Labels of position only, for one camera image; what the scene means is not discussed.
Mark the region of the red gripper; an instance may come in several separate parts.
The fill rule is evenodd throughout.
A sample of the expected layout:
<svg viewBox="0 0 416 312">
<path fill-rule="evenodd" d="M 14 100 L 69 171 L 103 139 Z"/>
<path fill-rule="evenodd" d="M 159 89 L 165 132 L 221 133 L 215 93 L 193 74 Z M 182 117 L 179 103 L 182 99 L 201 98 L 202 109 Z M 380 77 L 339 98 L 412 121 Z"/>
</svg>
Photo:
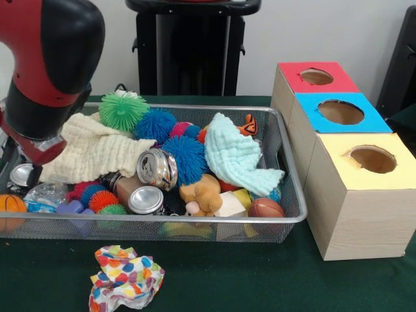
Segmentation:
<svg viewBox="0 0 416 312">
<path fill-rule="evenodd" d="M 35 140 L 18 134 L 7 124 L 5 113 L 1 113 L 1 130 L 7 135 L 1 162 L 10 162 L 16 147 L 20 146 L 26 158 L 33 163 L 27 180 L 30 189 L 37 185 L 43 170 L 42 165 L 36 164 L 47 164 L 56 159 L 67 145 L 61 134 L 48 140 Z"/>
</svg>

